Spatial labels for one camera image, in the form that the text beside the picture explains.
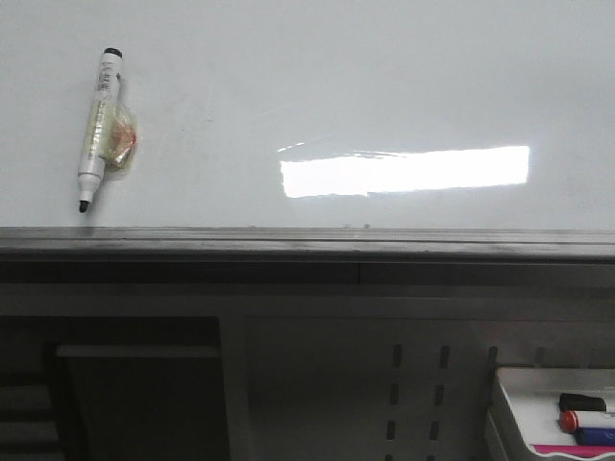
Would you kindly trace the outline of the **white black whiteboard marker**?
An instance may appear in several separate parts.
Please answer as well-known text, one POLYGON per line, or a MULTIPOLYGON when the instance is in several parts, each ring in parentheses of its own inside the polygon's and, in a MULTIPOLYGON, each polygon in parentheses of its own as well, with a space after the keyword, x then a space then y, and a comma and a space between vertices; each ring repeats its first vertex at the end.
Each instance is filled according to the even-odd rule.
POLYGON ((79 211, 87 212, 105 174, 129 168, 137 145, 136 118, 121 101, 123 54, 101 54, 78 166, 79 211))

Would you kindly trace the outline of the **white whiteboard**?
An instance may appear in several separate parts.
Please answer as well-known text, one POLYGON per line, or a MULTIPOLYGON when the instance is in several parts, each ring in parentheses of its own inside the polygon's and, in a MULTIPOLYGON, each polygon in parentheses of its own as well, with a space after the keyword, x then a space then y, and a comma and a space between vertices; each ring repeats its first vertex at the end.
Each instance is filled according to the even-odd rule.
POLYGON ((611 231, 610 1, 5 1, 9 227, 611 231), (101 54, 129 168, 85 213, 101 54))

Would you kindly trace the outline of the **white slotted pegboard panel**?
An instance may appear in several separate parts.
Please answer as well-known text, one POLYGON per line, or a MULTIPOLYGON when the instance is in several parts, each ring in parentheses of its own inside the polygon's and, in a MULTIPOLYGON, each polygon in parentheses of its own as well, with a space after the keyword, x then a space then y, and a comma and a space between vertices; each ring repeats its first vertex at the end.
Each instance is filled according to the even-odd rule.
POLYGON ((234 460, 487 460, 497 368, 614 364, 604 293, 235 295, 220 328, 234 460))

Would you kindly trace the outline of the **white plastic storage tray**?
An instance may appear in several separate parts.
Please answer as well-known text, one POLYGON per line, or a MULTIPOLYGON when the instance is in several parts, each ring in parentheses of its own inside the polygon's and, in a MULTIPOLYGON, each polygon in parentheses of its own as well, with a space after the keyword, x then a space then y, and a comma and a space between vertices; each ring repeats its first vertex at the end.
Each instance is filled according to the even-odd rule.
POLYGON ((609 369, 500 368, 484 430, 494 460, 612 460, 613 455, 580 458, 539 454, 532 445, 578 446, 559 425, 561 393, 599 397, 614 410, 614 372, 609 369))

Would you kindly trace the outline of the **dark cabinet with shelf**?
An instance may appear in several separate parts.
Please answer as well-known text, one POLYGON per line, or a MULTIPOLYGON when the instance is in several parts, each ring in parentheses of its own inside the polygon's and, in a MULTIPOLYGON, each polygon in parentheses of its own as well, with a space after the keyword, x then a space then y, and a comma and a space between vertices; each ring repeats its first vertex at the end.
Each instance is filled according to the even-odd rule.
POLYGON ((5 460, 226 460, 215 318, 1 322, 5 460))

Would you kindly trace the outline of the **black marker cap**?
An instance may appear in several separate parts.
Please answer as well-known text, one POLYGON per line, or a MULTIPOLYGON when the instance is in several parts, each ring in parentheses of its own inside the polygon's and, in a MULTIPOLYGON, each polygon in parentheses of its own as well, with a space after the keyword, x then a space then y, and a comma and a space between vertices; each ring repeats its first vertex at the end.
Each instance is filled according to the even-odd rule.
POLYGON ((607 406, 604 399, 583 394, 561 393, 558 408, 565 411, 593 411, 606 412, 607 406))

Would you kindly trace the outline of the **red capped marker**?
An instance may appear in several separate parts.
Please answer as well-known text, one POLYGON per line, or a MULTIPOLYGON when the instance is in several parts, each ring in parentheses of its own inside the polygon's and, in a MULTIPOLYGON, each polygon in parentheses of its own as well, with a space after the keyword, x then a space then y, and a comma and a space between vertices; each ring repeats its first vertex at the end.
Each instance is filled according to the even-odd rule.
POLYGON ((560 428, 566 433, 581 429, 613 429, 613 412, 566 410, 559 415, 560 428))

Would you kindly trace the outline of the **blue capped marker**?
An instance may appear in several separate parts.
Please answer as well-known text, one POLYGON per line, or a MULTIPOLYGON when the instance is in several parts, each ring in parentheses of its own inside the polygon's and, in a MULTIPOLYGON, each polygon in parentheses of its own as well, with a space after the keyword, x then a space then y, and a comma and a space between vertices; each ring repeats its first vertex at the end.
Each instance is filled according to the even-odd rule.
POLYGON ((576 440, 580 446, 614 447, 615 430, 602 427, 580 427, 576 431, 576 440))

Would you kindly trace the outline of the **pink white eraser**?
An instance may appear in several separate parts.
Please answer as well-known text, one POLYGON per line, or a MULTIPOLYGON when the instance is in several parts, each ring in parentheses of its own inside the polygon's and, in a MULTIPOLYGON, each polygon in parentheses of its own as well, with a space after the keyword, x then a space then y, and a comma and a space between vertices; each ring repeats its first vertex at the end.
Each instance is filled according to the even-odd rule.
POLYGON ((539 454, 561 454, 580 458, 614 454, 613 446, 532 445, 532 449, 539 454))

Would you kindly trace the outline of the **grey whiteboard bottom frame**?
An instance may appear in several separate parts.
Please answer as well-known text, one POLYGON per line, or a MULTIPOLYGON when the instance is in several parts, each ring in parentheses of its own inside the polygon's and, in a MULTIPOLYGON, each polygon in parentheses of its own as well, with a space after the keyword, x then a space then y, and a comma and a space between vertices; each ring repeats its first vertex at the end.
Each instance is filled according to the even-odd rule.
POLYGON ((1 278, 610 288, 614 235, 581 230, 4 227, 1 278))

